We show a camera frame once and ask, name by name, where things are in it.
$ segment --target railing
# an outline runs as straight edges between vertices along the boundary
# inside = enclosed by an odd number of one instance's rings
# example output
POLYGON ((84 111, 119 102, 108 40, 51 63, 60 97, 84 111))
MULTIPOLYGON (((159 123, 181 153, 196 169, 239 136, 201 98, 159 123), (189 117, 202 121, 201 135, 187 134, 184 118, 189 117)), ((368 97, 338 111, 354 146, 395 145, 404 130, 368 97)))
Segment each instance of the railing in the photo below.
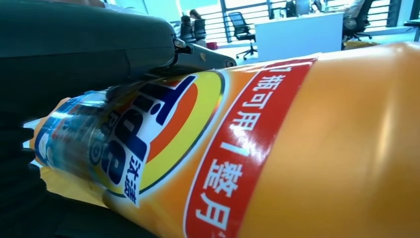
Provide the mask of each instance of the railing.
MULTIPOLYGON (((329 0, 329 7, 344 6, 347 0, 329 0)), ((235 8, 225 8, 222 6, 215 7, 215 12, 202 14, 206 20, 206 40, 208 42, 217 42, 219 45, 226 45, 231 42, 236 42, 237 39, 233 36, 235 31, 229 13, 240 12, 247 24, 251 28, 250 32, 255 33, 255 23, 264 22, 268 20, 269 10, 272 8, 279 8, 286 6, 286 0, 277 0, 270 3, 258 3, 247 6, 240 6, 235 8)), ((368 21, 370 26, 384 27, 393 26, 396 24, 398 18, 399 3, 398 0, 373 0, 371 8, 368 13, 368 21)))
MULTIPOLYGON (((346 0, 329 0, 328 7, 346 5, 346 0)), ((398 0, 373 0, 367 14, 370 25, 367 28, 395 26, 399 12, 398 0)))

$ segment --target tide bullseye logo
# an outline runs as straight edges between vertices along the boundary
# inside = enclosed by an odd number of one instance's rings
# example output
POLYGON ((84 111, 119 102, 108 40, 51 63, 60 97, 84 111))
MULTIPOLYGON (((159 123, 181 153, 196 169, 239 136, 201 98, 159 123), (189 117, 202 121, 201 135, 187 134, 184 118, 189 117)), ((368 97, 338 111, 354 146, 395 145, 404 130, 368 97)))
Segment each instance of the tide bullseye logo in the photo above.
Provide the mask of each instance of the tide bullseye logo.
POLYGON ((109 192, 139 204, 184 164, 218 110, 225 91, 218 72, 147 83, 118 99, 91 138, 90 162, 109 192))

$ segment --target black office chair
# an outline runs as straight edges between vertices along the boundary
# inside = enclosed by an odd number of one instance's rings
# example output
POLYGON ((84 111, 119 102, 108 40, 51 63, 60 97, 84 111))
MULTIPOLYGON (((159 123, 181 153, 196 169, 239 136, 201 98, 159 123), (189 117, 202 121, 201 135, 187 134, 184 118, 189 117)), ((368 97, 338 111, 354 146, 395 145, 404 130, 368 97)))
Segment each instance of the black office chair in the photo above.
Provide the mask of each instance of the black office chair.
POLYGON ((186 43, 196 42, 196 38, 194 38, 194 35, 193 35, 193 26, 191 24, 185 24, 185 23, 181 24, 180 38, 186 43))
POLYGON ((251 48, 247 51, 244 51, 242 53, 239 53, 236 55, 236 58, 239 59, 239 55, 244 55, 244 60, 246 60, 247 55, 253 55, 254 52, 257 52, 257 50, 254 49, 252 46, 252 40, 256 42, 255 40, 255 34, 250 33, 250 27, 245 22, 244 17, 242 16, 242 13, 240 12, 232 12, 229 13, 230 20, 232 21, 233 27, 235 28, 235 32, 233 35, 238 39, 238 41, 251 41, 251 48))
POLYGON ((367 35, 367 34, 362 34, 361 32, 364 32, 366 30, 366 27, 370 25, 368 21, 368 12, 373 1, 374 0, 365 0, 356 18, 344 19, 345 23, 348 22, 350 24, 355 25, 353 29, 347 28, 345 26, 346 24, 343 26, 343 36, 347 36, 348 37, 347 40, 355 38, 360 41, 360 36, 367 36, 369 37, 369 39, 372 39, 372 36, 367 35))
POLYGON ((294 0, 287 1, 286 2, 286 17, 296 17, 297 9, 296 9, 296 3, 294 0))
POLYGON ((194 21, 194 37, 197 41, 203 40, 206 38, 206 20, 197 19, 194 21))

